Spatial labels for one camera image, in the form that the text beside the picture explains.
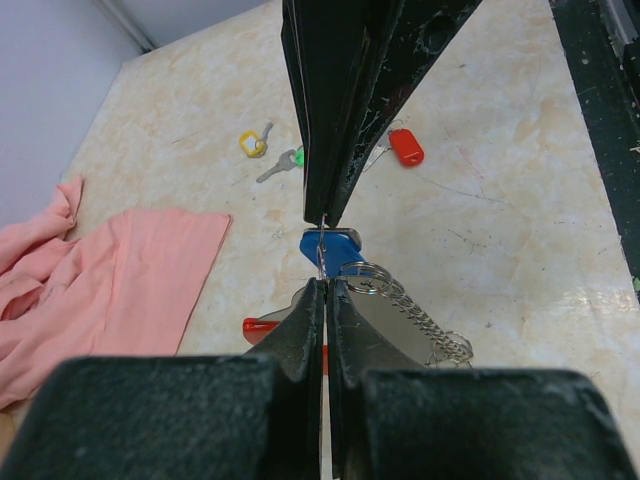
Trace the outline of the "blue key tag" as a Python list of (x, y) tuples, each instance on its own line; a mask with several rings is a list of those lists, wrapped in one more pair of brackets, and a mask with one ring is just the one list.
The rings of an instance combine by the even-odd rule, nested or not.
[(302, 235), (299, 249), (327, 278), (338, 277), (347, 264), (364, 261), (361, 250), (357, 251), (349, 239), (340, 235)]

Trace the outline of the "black-headed key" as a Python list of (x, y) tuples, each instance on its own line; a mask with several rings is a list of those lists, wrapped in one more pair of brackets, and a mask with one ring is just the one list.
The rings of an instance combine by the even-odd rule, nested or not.
[(349, 239), (357, 251), (360, 251), (362, 249), (362, 245), (363, 245), (362, 238), (360, 234), (353, 228), (324, 228), (324, 229), (321, 229), (319, 227), (307, 228), (304, 230), (303, 236), (308, 237), (311, 235), (315, 235), (319, 237), (321, 233), (324, 233), (325, 235), (331, 234), (334, 236), (340, 235), (342, 237)]

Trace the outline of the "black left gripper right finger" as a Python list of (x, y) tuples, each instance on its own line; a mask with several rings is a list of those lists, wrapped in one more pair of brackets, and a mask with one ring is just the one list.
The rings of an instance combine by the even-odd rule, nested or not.
[(634, 479), (609, 408), (561, 369), (435, 368), (326, 294), (332, 473), (338, 479)]

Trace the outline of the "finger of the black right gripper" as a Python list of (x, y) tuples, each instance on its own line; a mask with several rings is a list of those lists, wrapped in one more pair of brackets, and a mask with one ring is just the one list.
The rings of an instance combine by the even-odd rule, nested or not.
[(401, 1), (285, 1), (281, 41), (304, 147), (303, 218), (337, 223), (374, 139), (365, 128)]
[(349, 131), (325, 221), (338, 224), (364, 164), (435, 61), (480, 5), (478, 1), (389, 1), (379, 39), (364, 61)]

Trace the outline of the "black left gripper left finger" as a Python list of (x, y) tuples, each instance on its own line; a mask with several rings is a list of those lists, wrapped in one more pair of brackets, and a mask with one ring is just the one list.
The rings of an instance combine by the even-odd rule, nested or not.
[(5, 479), (317, 479), (324, 286), (242, 355), (84, 357), (48, 377)]

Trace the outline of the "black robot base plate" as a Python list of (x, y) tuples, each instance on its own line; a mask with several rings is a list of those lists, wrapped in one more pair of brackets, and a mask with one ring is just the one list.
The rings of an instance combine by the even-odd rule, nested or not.
[(639, 290), (639, 101), (598, 1), (549, 3), (622, 250)]

